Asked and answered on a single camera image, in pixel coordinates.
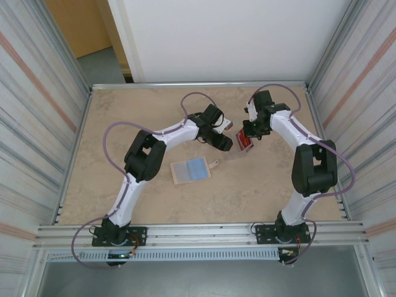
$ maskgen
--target wooden door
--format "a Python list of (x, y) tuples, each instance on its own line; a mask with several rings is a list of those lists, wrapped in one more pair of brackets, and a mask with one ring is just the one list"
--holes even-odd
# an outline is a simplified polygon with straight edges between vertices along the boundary
[(111, 46), (96, 0), (45, 0), (76, 58)]

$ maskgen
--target beige tabletop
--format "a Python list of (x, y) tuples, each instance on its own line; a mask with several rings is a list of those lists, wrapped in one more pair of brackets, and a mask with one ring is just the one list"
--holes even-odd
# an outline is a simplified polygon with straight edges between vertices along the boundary
[[(163, 88), (96, 90), (88, 112), (80, 147), (60, 218), (62, 225), (83, 224), (103, 216), (112, 207), (123, 176), (106, 160), (102, 137), (116, 121), (132, 121), (152, 130), (178, 123), (183, 118), (180, 99), (198, 91), (211, 96), (226, 118), (234, 122), (230, 132), (242, 128), (248, 119), (243, 108), (256, 88)], [(270, 87), (276, 103), (297, 107), (286, 90)], [(293, 87), (301, 98), (303, 109), (296, 115), (310, 131), (314, 124), (302, 87)], [(205, 110), (208, 99), (200, 95), (185, 101), (189, 113)], [(117, 126), (108, 136), (108, 151), (122, 168), (124, 156), (138, 130)], [(294, 152), (276, 133), (254, 139), (253, 149), (243, 158), (225, 160), (225, 153), (198, 141), (185, 142), (166, 153), (157, 176), (143, 190), (132, 214), (132, 223), (236, 223), (271, 222), (289, 201), (293, 186), (291, 167)], [(208, 163), (219, 160), (211, 169), (212, 177), (175, 185), (170, 163), (205, 156)], [(340, 220), (334, 197), (320, 200), (309, 218)]]

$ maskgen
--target white panel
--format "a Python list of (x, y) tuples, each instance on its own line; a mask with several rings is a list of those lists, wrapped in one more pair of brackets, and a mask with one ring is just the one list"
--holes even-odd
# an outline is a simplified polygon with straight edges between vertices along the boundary
[(305, 80), (350, 0), (109, 0), (136, 82)]

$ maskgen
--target wooden board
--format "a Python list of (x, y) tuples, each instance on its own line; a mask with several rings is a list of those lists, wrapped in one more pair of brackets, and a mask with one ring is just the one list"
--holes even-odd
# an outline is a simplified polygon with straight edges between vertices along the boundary
[[(302, 87), (293, 88), (303, 101), (298, 120), (314, 132), (314, 124)], [(281, 88), (269, 88), (276, 103), (291, 109), (297, 104)], [(60, 224), (83, 224), (107, 213), (113, 205), (123, 176), (106, 160), (102, 151), (105, 129), (116, 121), (133, 121), (159, 130), (183, 118), (180, 99), (200, 91), (211, 96), (228, 119), (233, 132), (247, 119), (243, 108), (255, 88), (175, 88), (150, 90), (96, 90), (71, 176)], [(203, 111), (208, 100), (193, 95), (185, 101), (189, 113)], [(109, 134), (110, 156), (121, 167), (123, 158), (137, 134), (137, 129), (117, 126)], [(194, 183), (173, 183), (169, 164), (205, 156), (209, 163), (219, 159), (212, 177)], [(271, 222), (291, 197), (291, 167), (294, 152), (276, 133), (254, 140), (254, 147), (244, 158), (225, 160), (220, 152), (198, 141), (185, 142), (166, 153), (159, 174), (143, 190), (132, 214), (132, 223), (233, 223)], [(339, 220), (334, 197), (315, 204), (309, 218)]]
[(74, 56), (111, 46), (96, 0), (45, 0)]

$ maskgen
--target purple cable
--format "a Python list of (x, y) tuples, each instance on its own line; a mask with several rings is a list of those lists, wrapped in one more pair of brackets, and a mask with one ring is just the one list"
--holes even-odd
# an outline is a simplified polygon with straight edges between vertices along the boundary
[(328, 145), (326, 145), (326, 144), (324, 144), (324, 143), (322, 143), (322, 142), (320, 142), (320, 141), (318, 141), (318, 140), (316, 140), (316, 139), (314, 139), (314, 138), (312, 138), (312, 137), (309, 137), (308, 134), (307, 134), (304, 130), (302, 130), (302, 129), (294, 122), (294, 120), (292, 119), (292, 117), (293, 117), (297, 112), (300, 111), (300, 109), (301, 109), (301, 100), (298, 98), (296, 92), (294, 92), (291, 88), (287, 87), (286, 85), (281, 85), (281, 84), (266, 84), (266, 85), (263, 85), (262, 87), (259, 87), (259, 88), (253, 93), (253, 95), (252, 95), (252, 97), (249, 99), (248, 103), (250, 103), (250, 102), (252, 101), (253, 96), (254, 96), (255, 94), (257, 94), (260, 90), (262, 90), (263, 88), (269, 87), (269, 86), (273, 86), (273, 85), (274, 85), (274, 86), (277, 86), (277, 87), (281, 87), (281, 88), (287, 89), (290, 93), (293, 94), (293, 96), (294, 96), (294, 97), (296, 98), (296, 100), (297, 100), (297, 103), (298, 103), (297, 109), (293, 110), (293, 111), (290, 113), (290, 115), (289, 115), (290, 123), (291, 123), (300, 133), (302, 133), (302, 135), (304, 135), (305, 137), (307, 137), (310, 141), (315, 142), (316, 144), (320, 145), (320, 146), (323, 147), (324, 149), (330, 151), (331, 153), (333, 153), (334, 155), (336, 155), (337, 157), (339, 157), (339, 158), (346, 164), (346, 166), (348, 167), (348, 169), (351, 171), (351, 183), (349, 184), (348, 187), (346, 187), (345, 189), (343, 189), (343, 190), (341, 190), (341, 191), (334, 192), (334, 193), (323, 193), (323, 194), (319, 194), (318, 196), (315, 196), (315, 198), (313, 198), (313, 200), (310, 201), (310, 202), (307, 204), (307, 206), (305, 206), (305, 208), (304, 208), (304, 210), (303, 210), (303, 212), (302, 212), (302, 217), (303, 217), (303, 219), (304, 219), (306, 222), (311, 222), (311, 223), (314, 225), (314, 233), (312, 234), (311, 241), (308, 243), (308, 245), (305, 247), (305, 249), (304, 249), (300, 254), (298, 254), (296, 257), (294, 257), (294, 258), (292, 258), (291, 260), (286, 261), (286, 262), (284, 263), (284, 264), (290, 264), (290, 263), (294, 263), (295, 261), (298, 260), (298, 258), (300, 258), (303, 254), (305, 254), (305, 252), (309, 249), (309, 247), (310, 247), (310, 246), (312, 245), (312, 243), (314, 242), (314, 238), (315, 238), (316, 232), (317, 232), (317, 225), (316, 225), (315, 221), (309, 220), (309, 219), (305, 218), (305, 214), (307, 213), (307, 211), (309, 210), (309, 208), (310, 208), (310, 207), (312, 206), (312, 204), (313, 204), (317, 199), (319, 199), (319, 198), (328, 197), (328, 196), (336, 196), (336, 195), (340, 195), (340, 194), (343, 194), (343, 193), (349, 191), (349, 190), (353, 187), (353, 185), (355, 184), (355, 181), (356, 181), (356, 174), (355, 174), (355, 171), (354, 171), (354, 169), (353, 169), (351, 163), (349, 163), (349, 161), (348, 161), (341, 153), (338, 153), (336, 150), (332, 149), (332, 148), (329, 147)]
[[(173, 128), (173, 129), (170, 129), (170, 130), (168, 130), (168, 131), (165, 131), (165, 132), (163, 133), (164, 135), (165, 135), (165, 134), (172, 133), (172, 132), (174, 132), (174, 131), (177, 131), (178, 129), (182, 128), (182, 127), (185, 125), (185, 123), (187, 122), (188, 114), (187, 114), (187, 109), (186, 109), (186, 108), (184, 107), (184, 105), (183, 105), (183, 102), (184, 102), (185, 99), (186, 99), (188, 96), (190, 96), (190, 95), (202, 95), (202, 96), (205, 96), (205, 97), (208, 98), (215, 106), (217, 106), (216, 103), (214, 102), (214, 100), (213, 100), (212, 98), (210, 98), (208, 95), (204, 94), (204, 93), (201, 93), (201, 92), (191, 92), (191, 93), (188, 93), (188, 94), (185, 95), (185, 96), (181, 99), (181, 101), (180, 101), (180, 106), (181, 106), (181, 108), (182, 108), (183, 111), (184, 111), (184, 122), (183, 122), (181, 125), (179, 125), (178, 127), (176, 127), (176, 128)], [(93, 222), (96, 222), (96, 221), (99, 221), (99, 220), (104, 220), (104, 219), (106, 219), (106, 218), (110, 218), (112, 215), (114, 215), (114, 214), (117, 212), (117, 210), (119, 209), (119, 207), (121, 206), (121, 204), (122, 204), (122, 202), (123, 202), (123, 200), (124, 200), (124, 198), (125, 198), (125, 196), (126, 196), (126, 193), (127, 193), (127, 191), (128, 191), (129, 183), (130, 183), (130, 181), (131, 181), (131, 180), (129, 179), (128, 174), (127, 174), (121, 167), (119, 167), (117, 164), (115, 164), (115, 162), (110, 158), (109, 153), (107, 152), (107, 148), (106, 148), (106, 140), (107, 140), (107, 135), (109, 134), (109, 131), (110, 131), (112, 128), (114, 128), (115, 126), (119, 126), (119, 125), (127, 125), (127, 126), (136, 127), (136, 128), (138, 128), (138, 129), (140, 129), (140, 130), (144, 130), (144, 131), (146, 131), (146, 132), (148, 132), (148, 133), (151, 133), (151, 134), (153, 134), (153, 135), (163, 135), (161, 132), (151, 131), (150, 129), (147, 129), (146, 127), (143, 127), (143, 126), (141, 126), (141, 125), (138, 125), (138, 124), (135, 124), (135, 123), (131, 123), (131, 122), (125, 122), (125, 121), (116, 122), (116, 123), (113, 123), (113, 124), (111, 124), (110, 126), (107, 127), (107, 129), (106, 129), (106, 131), (105, 131), (105, 134), (103, 135), (103, 142), (102, 142), (103, 152), (105, 153), (105, 157), (106, 157), (106, 159), (109, 161), (109, 163), (110, 163), (114, 168), (116, 168), (119, 172), (121, 172), (121, 173), (126, 177), (126, 179), (127, 179), (127, 184), (126, 184), (125, 190), (124, 190), (124, 192), (123, 192), (123, 195), (121, 196), (121, 198), (120, 198), (120, 200), (119, 200), (119, 202), (118, 202), (118, 204), (117, 204), (117, 206), (116, 206), (116, 210), (114, 210), (113, 212), (111, 212), (111, 213), (108, 214), (108, 215), (105, 215), (105, 216), (100, 217), (100, 218), (94, 218), (93, 220), (90, 220), (89, 222), (83, 224), (80, 228), (77, 229), (76, 233), (75, 233), (74, 236), (73, 236), (72, 243), (71, 243), (71, 251), (72, 251), (73, 258), (74, 258), (79, 264), (83, 265), (84, 267), (90, 268), (90, 269), (95, 269), (95, 270), (111, 270), (111, 269), (117, 268), (118, 266), (102, 267), (102, 266), (96, 266), (96, 265), (89, 265), (89, 264), (87, 264), (87, 263), (82, 262), (82, 261), (78, 258), (77, 254), (75, 253), (75, 250), (74, 250), (74, 243), (75, 243), (75, 240), (77, 239), (77, 235), (78, 235), (78, 234), (81, 232), (81, 230), (83, 230), (86, 226), (91, 225)]]

